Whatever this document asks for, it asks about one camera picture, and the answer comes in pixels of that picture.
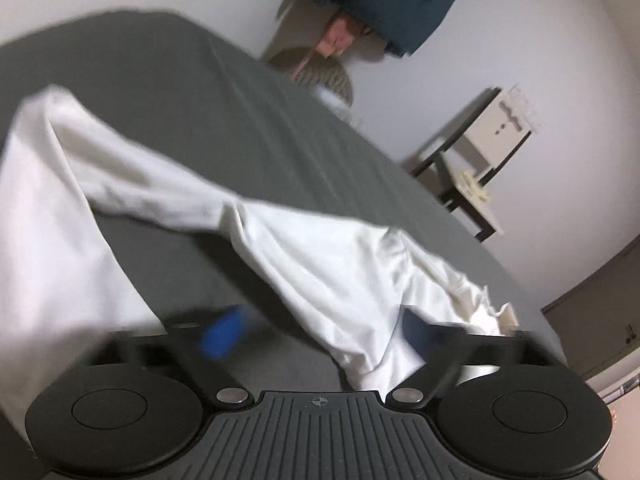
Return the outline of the white long sleeve shirt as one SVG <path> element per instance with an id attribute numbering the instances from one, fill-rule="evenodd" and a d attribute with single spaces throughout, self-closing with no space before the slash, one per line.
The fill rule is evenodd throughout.
<path id="1" fill-rule="evenodd" d="M 236 194 L 129 140 L 68 90 L 24 99 L 1 154 L 1 409 L 29 405 L 120 330 L 246 304 L 250 388 L 386 393 L 423 321 L 504 336 L 513 307 L 396 226 Z"/>

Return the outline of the yellow item on chair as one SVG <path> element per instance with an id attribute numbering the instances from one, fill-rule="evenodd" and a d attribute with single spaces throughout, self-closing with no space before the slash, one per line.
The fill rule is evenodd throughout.
<path id="1" fill-rule="evenodd" d="M 488 204 L 490 195 L 484 186 L 478 182 L 474 174 L 469 171 L 462 171 L 457 175 L 457 188 L 468 199 L 475 200 L 477 203 Z"/>

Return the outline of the dark wooden door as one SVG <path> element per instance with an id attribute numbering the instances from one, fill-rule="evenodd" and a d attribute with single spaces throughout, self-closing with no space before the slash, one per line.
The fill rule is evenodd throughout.
<path id="1" fill-rule="evenodd" d="M 568 366 L 590 379 L 639 348 L 639 241 L 542 310 Z"/>

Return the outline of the cream and black wooden chair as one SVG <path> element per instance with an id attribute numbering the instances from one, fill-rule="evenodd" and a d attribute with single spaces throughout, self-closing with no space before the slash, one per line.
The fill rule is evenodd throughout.
<path id="1" fill-rule="evenodd" d="M 488 204 L 468 200 L 457 188 L 457 175 L 474 174 L 484 186 L 498 176 L 532 136 L 533 127 L 509 92 L 485 90 L 465 113 L 457 128 L 409 170 L 411 177 L 435 194 L 448 211 L 461 210 L 477 228 L 483 243 L 501 232 Z"/>

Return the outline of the dark grey bed sheet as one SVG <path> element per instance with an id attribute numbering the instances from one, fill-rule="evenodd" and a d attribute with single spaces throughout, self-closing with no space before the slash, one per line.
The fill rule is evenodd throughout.
<path id="1" fill-rule="evenodd" d="M 123 136 L 249 198 L 397 226 L 441 256 L 555 356 L 559 336 L 498 261 L 427 190 L 302 88 L 168 13 L 114 12 L 36 32 L 1 49 L 1 122 L 56 84 Z M 125 218 L 99 226 L 162 319 L 239 304 L 256 330 L 229 361 L 247 389 L 341 391 L 331 358 L 216 234 Z"/>

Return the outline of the woven grey waste basket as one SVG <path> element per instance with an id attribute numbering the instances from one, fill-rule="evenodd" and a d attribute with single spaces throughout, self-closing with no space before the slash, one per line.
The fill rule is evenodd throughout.
<path id="1" fill-rule="evenodd" d="M 354 102 L 352 80 L 336 58 L 324 58 L 309 48 L 287 48 L 273 55 L 268 65 L 314 96 L 349 110 Z"/>

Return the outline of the pink hanging cloth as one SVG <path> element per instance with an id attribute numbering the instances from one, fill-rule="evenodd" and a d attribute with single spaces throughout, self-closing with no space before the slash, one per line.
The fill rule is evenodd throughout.
<path id="1" fill-rule="evenodd" d="M 292 71 L 291 80 L 296 81 L 300 72 L 315 55 L 322 58 L 341 56 L 357 39 L 369 35 L 370 32 L 370 27 L 363 22 L 342 11 L 336 12 L 326 24 L 316 45 L 306 52 Z"/>

